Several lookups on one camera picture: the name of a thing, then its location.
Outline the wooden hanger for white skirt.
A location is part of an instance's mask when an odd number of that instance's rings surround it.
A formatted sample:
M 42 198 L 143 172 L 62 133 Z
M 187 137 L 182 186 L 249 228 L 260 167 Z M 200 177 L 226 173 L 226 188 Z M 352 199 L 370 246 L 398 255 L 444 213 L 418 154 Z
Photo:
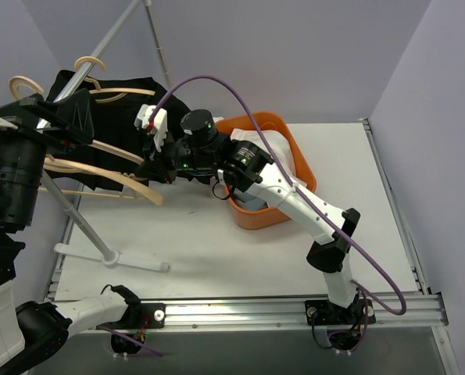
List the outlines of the wooden hanger for white skirt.
M 25 76 L 14 76 L 9 79 L 8 82 L 9 86 L 9 91 L 12 94 L 12 96 L 16 99 L 19 100 L 22 98 L 20 94 L 20 86 L 24 86 L 26 88 L 31 89 L 34 93 L 38 93 L 42 95 L 44 93 L 44 89 L 35 81 L 31 80 L 30 78 L 27 78 Z M 89 145 L 91 148 L 95 148 L 104 152 L 108 152 L 109 154 L 119 156 L 122 159 L 126 159 L 128 161 L 131 161 L 133 163 L 136 163 L 138 165 L 141 165 L 143 162 L 143 158 L 140 156 L 137 156 L 135 154 L 132 154 L 130 152 L 124 151 L 121 148 L 117 148 L 112 145 L 108 145 L 104 142 L 96 141 L 93 140 L 93 142 Z

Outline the black skirt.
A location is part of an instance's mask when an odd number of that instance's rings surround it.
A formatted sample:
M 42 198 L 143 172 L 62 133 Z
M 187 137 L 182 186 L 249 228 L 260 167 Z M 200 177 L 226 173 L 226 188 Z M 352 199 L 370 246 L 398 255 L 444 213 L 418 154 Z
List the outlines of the black skirt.
M 55 82 L 49 90 L 46 100 L 52 102 L 61 92 L 65 85 L 71 80 L 75 72 L 71 70 L 60 70 Z M 102 89 L 105 88 L 135 88 L 154 91 L 154 95 L 127 94 L 127 96 L 110 103 L 98 103 L 96 100 L 109 97 L 111 94 L 92 94 L 91 117 L 94 125 L 95 140 L 108 145 L 121 148 L 137 156 L 143 156 L 142 148 L 145 142 L 144 136 L 140 134 L 134 121 L 138 110 L 143 104 L 156 105 L 166 94 L 164 86 L 156 82 L 152 77 L 133 78 L 128 80 L 99 80 Z M 181 120 L 191 110 L 174 95 L 171 96 L 163 108 L 168 112 L 169 131 L 176 141 L 184 136 L 181 129 Z M 84 163 L 105 170 L 114 170 L 121 173 L 136 174 L 138 166 L 134 162 L 122 159 L 89 146 L 76 147 L 72 152 L 59 155 L 60 159 Z M 52 179 L 69 177 L 79 181 L 91 190 L 101 188 L 110 191 L 121 191 L 123 186 L 105 177 L 85 173 L 59 173 L 47 171 Z M 192 177 L 188 173 L 178 172 L 177 177 L 189 181 L 196 180 L 201 184 L 210 185 L 211 177 Z

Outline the wooden hanger for black skirt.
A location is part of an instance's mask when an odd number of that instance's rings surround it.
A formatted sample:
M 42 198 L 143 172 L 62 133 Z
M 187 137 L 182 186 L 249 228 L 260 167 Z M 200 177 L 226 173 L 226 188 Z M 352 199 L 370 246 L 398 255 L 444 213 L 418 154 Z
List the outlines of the wooden hanger for black skirt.
M 86 56 L 81 56 L 79 57 L 75 63 L 74 63 L 74 69 L 77 72 L 85 63 L 91 63 L 93 66 L 94 65 L 99 65 L 102 71 L 107 71 L 105 63 L 94 56 L 86 55 Z M 117 100 L 120 100 L 127 95 L 144 95 L 144 96 L 154 96 L 155 91 L 153 90 L 148 90 L 144 88 L 132 88 L 132 87 L 108 87 L 108 88 L 102 88 L 100 83 L 92 77 L 85 77 L 84 81 L 93 84 L 94 89 L 90 90 L 89 92 L 92 95 L 106 95 L 106 94 L 113 94 L 113 96 L 110 96 L 108 98 L 100 98 L 96 99 L 96 102 L 99 104 L 107 104 L 111 102 L 115 102 Z

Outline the wooden hanger for denim skirt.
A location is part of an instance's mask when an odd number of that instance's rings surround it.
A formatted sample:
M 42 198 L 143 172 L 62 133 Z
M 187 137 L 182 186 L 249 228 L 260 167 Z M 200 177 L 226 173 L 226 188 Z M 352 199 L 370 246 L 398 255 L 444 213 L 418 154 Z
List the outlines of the wooden hanger for denim skirt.
M 112 180 L 118 184 L 129 187 L 132 191 L 135 191 L 156 205 L 163 204 L 163 196 L 160 193 L 116 171 L 104 170 L 88 164 L 56 159 L 48 156 L 45 157 L 44 169 L 60 173 L 86 173 L 104 177 L 108 180 Z

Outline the blue denim skirt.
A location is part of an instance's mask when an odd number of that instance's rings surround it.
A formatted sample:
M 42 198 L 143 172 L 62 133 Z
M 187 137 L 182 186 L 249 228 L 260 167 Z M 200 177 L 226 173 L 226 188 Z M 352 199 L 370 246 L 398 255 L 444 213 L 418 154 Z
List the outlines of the blue denim skirt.
M 260 211 L 268 208 L 264 200 L 245 192 L 235 191 L 232 199 L 238 207 L 247 211 Z

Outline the white pleated skirt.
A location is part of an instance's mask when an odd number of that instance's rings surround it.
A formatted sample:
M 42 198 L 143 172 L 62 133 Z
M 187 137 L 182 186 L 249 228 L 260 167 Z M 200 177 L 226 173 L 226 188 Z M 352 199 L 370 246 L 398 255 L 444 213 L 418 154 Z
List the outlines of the white pleated skirt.
M 287 138 L 276 130 L 264 130 L 263 135 L 268 141 L 270 147 L 274 150 L 276 156 L 279 158 L 282 166 L 289 172 L 290 176 L 298 181 L 302 186 L 306 187 L 307 183 L 297 177 L 294 156 Z M 253 144 L 259 146 L 262 150 L 270 154 L 264 142 L 255 130 L 241 130 L 235 128 L 231 133 L 231 139 L 237 141 L 251 141 Z

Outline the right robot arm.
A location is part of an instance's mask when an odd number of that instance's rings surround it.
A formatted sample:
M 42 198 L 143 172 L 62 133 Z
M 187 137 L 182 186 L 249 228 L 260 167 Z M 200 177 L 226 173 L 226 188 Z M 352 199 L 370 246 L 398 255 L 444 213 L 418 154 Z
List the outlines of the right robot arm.
M 357 290 L 347 254 L 360 219 L 358 211 L 334 207 L 294 177 L 283 175 L 261 147 L 218 131 L 205 109 L 183 117 L 183 135 L 178 139 L 170 133 L 166 110 L 153 105 L 141 106 L 134 126 L 147 137 L 137 176 L 162 184 L 171 184 L 177 177 L 204 184 L 215 178 L 231 193 L 247 193 L 279 209 L 313 238 L 306 260 L 324 275 L 331 317 L 344 323 L 356 315 Z

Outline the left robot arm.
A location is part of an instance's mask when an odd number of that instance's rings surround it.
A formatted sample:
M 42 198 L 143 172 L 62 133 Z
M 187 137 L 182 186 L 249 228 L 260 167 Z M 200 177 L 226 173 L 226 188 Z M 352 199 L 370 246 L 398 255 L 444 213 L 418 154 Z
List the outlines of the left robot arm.
M 13 235 L 31 225 L 45 156 L 92 142 L 90 104 L 82 89 L 57 102 L 35 94 L 0 107 L 0 374 L 25 373 L 84 330 L 132 327 L 142 318 L 140 298 L 122 285 L 62 305 L 14 302 L 14 262 L 24 243 Z

